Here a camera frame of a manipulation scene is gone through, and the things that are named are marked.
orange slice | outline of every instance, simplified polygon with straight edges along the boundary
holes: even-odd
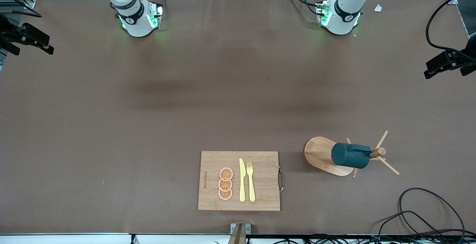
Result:
[[[223,181],[223,180],[218,181],[218,189],[220,191],[228,192],[231,190],[232,186],[233,184],[231,183],[231,181]]]
[[[226,192],[223,192],[223,191],[218,191],[218,196],[223,199],[223,200],[228,200],[231,198],[231,196],[233,196],[233,190],[230,190],[230,191],[226,191]]]
[[[220,179],[223,181],[229,181],[233,178],[233,171],[230,168],[223,168],[220,171]]]

yellow knife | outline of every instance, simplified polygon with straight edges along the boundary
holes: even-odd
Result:
[[[239,200],[241,202],[245,202],[245,176],[246,176],[246,168],[243,159],[239,159]]]

wooden peg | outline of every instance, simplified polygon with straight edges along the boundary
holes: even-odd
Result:
[[[380,141],[379,141],[379,143],[377,144],[377,147],[376,147],[375,149],[378,149],[378,148],[382,145],[382,143],[384,142],[385,137],[386,137],[387,134],[388,134],[388,131],[385,131],[385,132],[384,132],[384,135],[383,135],[382,138],[380,139]]]
[[[379,157],[379,156],[383,156],[386,154],[386,150],[385,148],[383,147],[379,147],[375,150],[373,150],[371,153],[370,153],[370,158],[376,158],[376,157]]]
[[[354,175],[352,175],[352,178],[355,178],[355,177],[356,177],[357,171],[358,171],[358,169],[357,169],[357,168],[354,168]]]
[[[387,161],[383,160],[381,157],[377,157],[377,159],[381,162],[381,163],[384,163],[385,166],[387,166],[387,168],[389,168],[391,171],[393,171],[396,175],[400,175],[400,173],[398,171],[396,171],[396,169],[394,167],[392,167],[390,164],[388,164]]]

brown tablecloth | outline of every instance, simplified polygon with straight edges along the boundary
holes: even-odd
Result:
[[[0,232],[371,233],[413,186],[474,230],[476,74],[423,75],[443,1],[368,0],[334,36],[293,0],[171,0],[169,29],[145,38],[108,1],[38,2],[44,17],[24,22],[54,55],[23,46],[0,74]],[[467,42],[455,6],[431,30],[437,44]],[[374,146],[384,130],[400,176],[371,162],[337,177],[304,158],[311,137]],[[279,151],[281,211],[198,211],[203,150]],[[423,193],[403,207],[459,227]],[[395,220],[384,232],[409,231]]]

yellow fork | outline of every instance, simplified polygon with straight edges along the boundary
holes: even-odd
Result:
[[[255,186],[253,185],[253,163],[251,161],[246,162],[246,173],[249,176],[250,181],[248,182],[250,184],[250,201],[255,202],[256,196],[255,196]]]

